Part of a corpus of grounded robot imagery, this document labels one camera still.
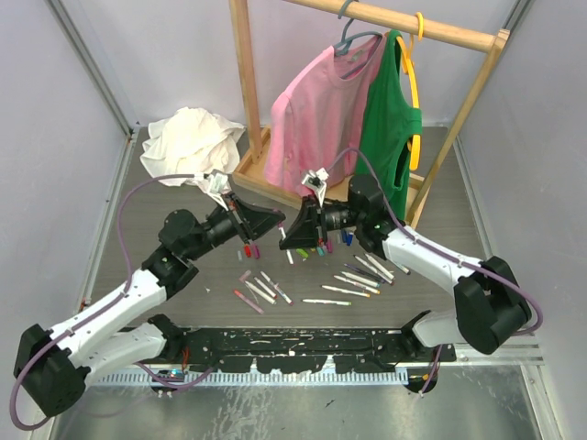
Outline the light grey cap marker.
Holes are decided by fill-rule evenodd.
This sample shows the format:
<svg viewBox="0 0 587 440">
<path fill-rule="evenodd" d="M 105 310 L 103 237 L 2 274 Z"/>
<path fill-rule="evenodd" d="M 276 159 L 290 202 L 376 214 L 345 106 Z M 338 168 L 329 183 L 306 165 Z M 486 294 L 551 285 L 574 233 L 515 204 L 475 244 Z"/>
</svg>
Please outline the light grey cap marker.
<svg viewBox="0 0 587 440">
<path fill-rule="evenodd" d="M 260 289 L 259 287 L 257 287 L 256 285 L 254 285 L 253 283 L 249 282 L 248 280 L 244 281 L 244 284 L 255 294 L 259 295 L 262 299 L 264 299 L 266 302 L 274 305 L 276 304 L 276 299 L 273 298 L 270 294 L 268 294 L 267 292 L 265 292 L 264 290 Z"/>
</svg>

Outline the blue cap marker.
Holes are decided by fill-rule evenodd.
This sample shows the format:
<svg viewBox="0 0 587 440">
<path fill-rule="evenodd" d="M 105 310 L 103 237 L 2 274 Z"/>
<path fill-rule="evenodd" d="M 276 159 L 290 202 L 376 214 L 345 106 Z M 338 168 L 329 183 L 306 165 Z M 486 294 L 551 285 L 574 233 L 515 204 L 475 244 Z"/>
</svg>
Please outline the blue cap marker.
<svg viewBox="0 0 587 440">
<path fill-rule="evenodd" d="M 406 275 L 410 275 L 410 274 L 411 274 L 411 271 L 410 271 L 410 269 L 408 269 L 408 268 L 407 268 L 407 267 L 405 267 L 404 265 L 402 265 L 402 264 L 400 264 L 400 263 L 395 263 L 395 262 L 392 262 L 392 263 L 394 264 L 394 266 L 395 266 L 397 269 L 399 269 L 400 271 L 402 271 L 404 274 L 406 274 Z"/>
</svg>

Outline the green cap marker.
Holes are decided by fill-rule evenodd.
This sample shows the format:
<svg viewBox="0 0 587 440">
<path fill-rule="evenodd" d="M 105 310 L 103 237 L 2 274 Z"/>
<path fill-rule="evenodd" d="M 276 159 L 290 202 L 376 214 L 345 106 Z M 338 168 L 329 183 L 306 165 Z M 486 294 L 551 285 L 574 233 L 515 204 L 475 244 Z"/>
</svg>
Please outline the green cap marker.
<svg viewBox="0 0 587 440">
<path fill-rule="evenodd" d="M 322 305 L 336 305 L 336 306 L 351 306 L 352 302 L 350 301 L 338 301 L 338 300 L 326 300 L 326 299 L 303 299 L 303 303 L 309 304 L 322 304 Z"/>
</svg>

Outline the teal cap marker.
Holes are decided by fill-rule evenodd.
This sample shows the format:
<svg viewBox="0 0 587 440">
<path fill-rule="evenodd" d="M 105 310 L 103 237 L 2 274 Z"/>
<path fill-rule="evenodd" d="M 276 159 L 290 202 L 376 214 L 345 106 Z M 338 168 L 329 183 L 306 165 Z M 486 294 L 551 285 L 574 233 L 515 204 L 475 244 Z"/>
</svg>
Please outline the teal cap marker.
<svg viewBox="0 0 587 440">
<path fill-rule="evenodd" d="M 350 273 L 350 272 L 346 272 L 346 271 L 342 271 L 341 272 L 342 275 L 344 275 L 346 278 L 351 279 L 351 280 L 355 280 L 359 283 L 362 283 L 364 285 L 368 285 L 372 288 L 379 288 L 380 287 L 380 283 L 376 280 L 371 280 L 365 277 L 362 277 L 360 275 L 354 274 L 354 273 Z"/>
</svg>

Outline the magenta cap marker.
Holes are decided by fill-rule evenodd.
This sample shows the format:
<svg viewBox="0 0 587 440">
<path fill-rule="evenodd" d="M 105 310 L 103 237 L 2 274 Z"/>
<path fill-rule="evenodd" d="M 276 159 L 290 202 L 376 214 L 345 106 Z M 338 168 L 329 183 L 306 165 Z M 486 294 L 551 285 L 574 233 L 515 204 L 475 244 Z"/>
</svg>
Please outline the magenta cap marker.
<svg viewBox="0 0 587 440">
<path fill-rule="evenodd" d="M 274 282 L 269 275 L 267 275 L 264 271 L 260 271 L 260 275 L 265 279 L 271 287 L 276 290 L 276 292 L 290 305 L 294 305 L 294 301 L 281 289 L 281 287 Z"/>
</svg>

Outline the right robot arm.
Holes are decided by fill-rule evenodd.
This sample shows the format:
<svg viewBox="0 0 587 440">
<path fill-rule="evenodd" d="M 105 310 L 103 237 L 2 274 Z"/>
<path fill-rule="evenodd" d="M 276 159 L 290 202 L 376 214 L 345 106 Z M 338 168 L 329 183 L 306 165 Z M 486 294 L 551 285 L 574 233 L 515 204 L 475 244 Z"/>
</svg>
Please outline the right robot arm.
<svg viewBox="0 0 587 440">
<path fill-rule="evenodd" d="M 418 234 L 389 210 L 378 182 L 370 175 L 349 181 L 345 202 L 326 197 L 326 172 L 309 171 L 302 179 L 309 194 L 280 242 L 282 250 L 318 248 L 330 231 L 353 228 L 368 257 L 404 266 L 434 282 L 454 301 L 451 310 L 424 311 L 401 329 L 406 356 L 421 361 L 435 347 L 466 343 L 490 355 L 533 317 L 509 265 L 462 256 Z"/>
</svg>

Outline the pink clear pen cap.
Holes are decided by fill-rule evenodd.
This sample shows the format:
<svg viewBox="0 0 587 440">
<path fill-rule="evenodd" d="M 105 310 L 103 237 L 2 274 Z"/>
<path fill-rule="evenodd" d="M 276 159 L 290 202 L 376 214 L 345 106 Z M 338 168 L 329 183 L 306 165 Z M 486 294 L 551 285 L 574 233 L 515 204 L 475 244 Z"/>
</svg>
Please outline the pink clear pen cap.
<svg viewBox="0 0 587 440">
<path fill-rule="evenodd" d="M 248 269 L 238 279 L 240 282 L 245 282 L 250 275 L 251 275 L 251 271 Z"/>
</svg>

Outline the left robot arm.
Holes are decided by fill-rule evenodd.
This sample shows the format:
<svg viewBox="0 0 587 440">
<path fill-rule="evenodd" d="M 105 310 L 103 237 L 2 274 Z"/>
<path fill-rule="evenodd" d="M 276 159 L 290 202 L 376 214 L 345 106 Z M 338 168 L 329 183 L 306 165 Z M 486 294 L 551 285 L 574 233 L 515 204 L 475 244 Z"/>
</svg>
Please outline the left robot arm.
<svg viewBox="0 0 587 440">
<path fill-rule="evenodd" d="M 255 241 L 284 219 L 281 211 L 245 203 L 233 192 L 221 195 L 204 222 L 186 209 L 169 213 L 158 234 L 159 246 L 118 288 L 62 323 L 49 329 L 34 324 L 22 333 L 10 413 L 17 413 L 20 390 L 51 418 L 71 408 L 92 383 L 116 369 L 149 358 L 163 363 L 178 360 L 183 354 L 182 333 L 164 316 L 128 335 L 118 332 L 183 290 L 198 273 L 194 261 L 233 237 L 246 244 Z"/>
</svg>

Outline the yellow cap marker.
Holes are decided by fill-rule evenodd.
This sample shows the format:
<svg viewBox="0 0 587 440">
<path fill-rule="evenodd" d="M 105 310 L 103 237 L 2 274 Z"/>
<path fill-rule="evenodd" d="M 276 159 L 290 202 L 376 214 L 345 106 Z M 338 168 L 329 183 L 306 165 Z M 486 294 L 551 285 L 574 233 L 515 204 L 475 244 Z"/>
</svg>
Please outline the yellow cap marker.
<svg viewBox="0 0 587 440">
<path fill-rule="evenodd" d="M 369 286 L 367 284 L 361 283 L 359 281 L 352 280 L 352 279 L 349 279 L 349 278 L 346 278 L 343 276 L 339 276 L 339 275 L 334 275 L 333 278 L 335 278 L 336 280 L 345 282 L 347 284 L 353 285 L 355 287 L 361 288 L 362 290 L 364 290 L 366 292 L 373 293 L 373 294 L 381 294 L 379 289 L 372 287 L 372 286 Z"/>
</svg>

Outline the pink clear pen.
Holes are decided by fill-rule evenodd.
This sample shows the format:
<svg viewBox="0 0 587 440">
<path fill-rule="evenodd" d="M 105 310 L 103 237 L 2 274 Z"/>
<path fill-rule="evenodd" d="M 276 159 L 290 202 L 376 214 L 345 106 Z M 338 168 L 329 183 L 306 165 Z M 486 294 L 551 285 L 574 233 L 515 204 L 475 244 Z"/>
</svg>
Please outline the pink clear pen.
<svg viewBox="0 0 587 440">
<path fill-rule="evenodd" d="M 244 295 L 241 291 L 234 290 L 233 292 L 242 302 L 244 302 L 248 307 L 250 307 L 252 310 L 254 310 L 257 314 L 264 314 L 264 311 L 255 302 L 253 302 L 246 295 Z"/>
</svg>

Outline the red cap marker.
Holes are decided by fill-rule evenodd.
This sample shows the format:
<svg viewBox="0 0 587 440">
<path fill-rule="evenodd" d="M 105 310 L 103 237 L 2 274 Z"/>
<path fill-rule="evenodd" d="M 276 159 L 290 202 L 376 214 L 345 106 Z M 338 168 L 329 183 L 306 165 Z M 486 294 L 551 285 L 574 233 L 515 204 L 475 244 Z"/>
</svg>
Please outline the red cap marker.
<svg viewBox="0 0 587 440">
<path fill-rule="evenodd" d="M 275 293 L 270 287 L 268 287 L 261 279 L 258 277 L 253 277 L 254 280 L 259 284 L 259 286 L 268 293 L 273 299 L 277 298 L 277 293 Z"/>
</svg>

